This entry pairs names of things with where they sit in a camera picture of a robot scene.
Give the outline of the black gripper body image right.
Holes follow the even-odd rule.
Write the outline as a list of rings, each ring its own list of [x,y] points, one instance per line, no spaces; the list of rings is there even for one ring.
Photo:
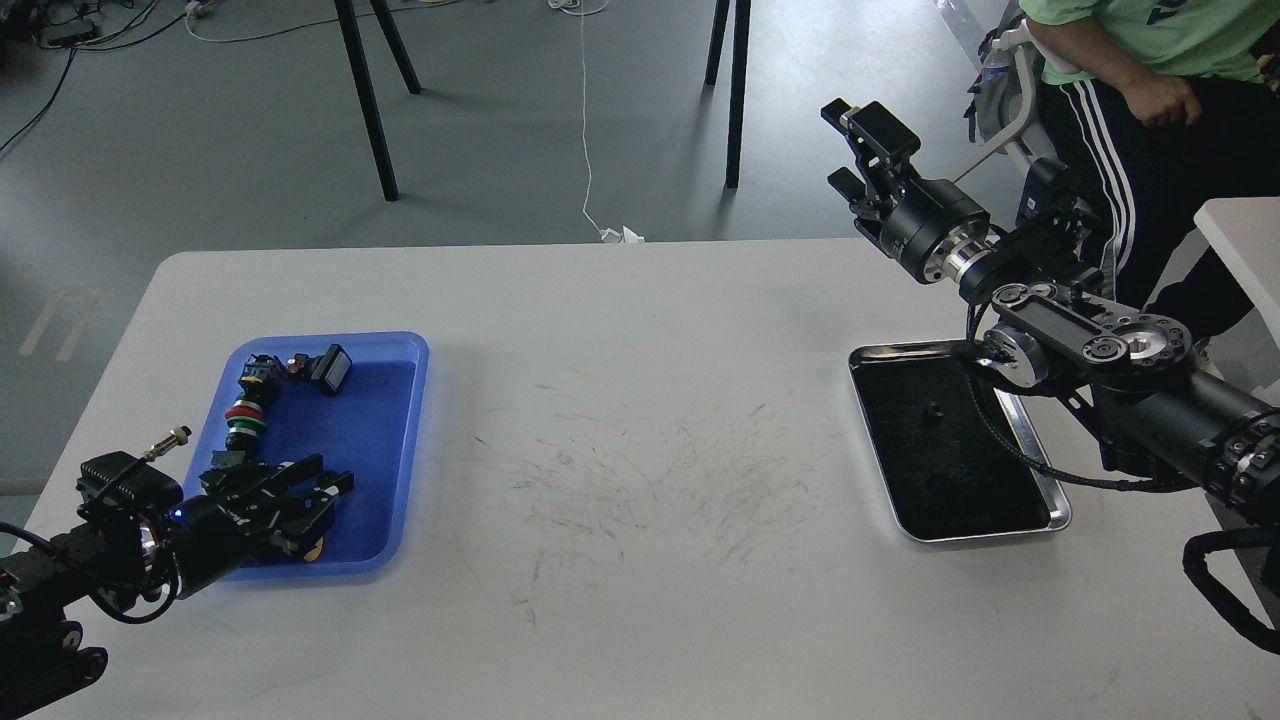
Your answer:
[[[972,238],[989,228],[989,213],[948,179],[910,179],[879,229],[879,247],[914,281],[942,279],[936,254],[959,231]]]

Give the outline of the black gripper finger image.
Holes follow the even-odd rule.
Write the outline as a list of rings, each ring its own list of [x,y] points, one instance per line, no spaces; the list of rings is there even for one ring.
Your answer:
[[[312,489],[273,500],[268,505],[268,546],[287,557],[302,559],[332,529],[337,500],[353,488],[352,471],[323,471]]]
[[[922,141],[881,102],[855,108],[837,97],[820,109],[820,117],[844,135],[855,155],[854,173],[867,184],[876,181],[886,190],[892,187],[897,196],[919,177],[911,156]]]
[[[896,191],[876,181],[867,184],[846,167],[832,172],[827,183],[847,204],[855,229],[869,241],[882,241],[884,222],[896,209]]]
[[[246,501],[260,493],[279,495],[316,477],[324,469],[324,456],[311,454],[298,461],[271,465],[244,462],[211,468],[198,477],[205,495],[221,501]]]

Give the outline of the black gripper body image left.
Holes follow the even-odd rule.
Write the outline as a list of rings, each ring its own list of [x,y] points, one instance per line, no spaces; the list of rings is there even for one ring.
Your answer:
[[[252,537],[247,528],[206,495],[183,501],[165,516],[165,542],[175,560],[180,600],[241,568],[246,559],[257,564],[284,559],[280,548]]]

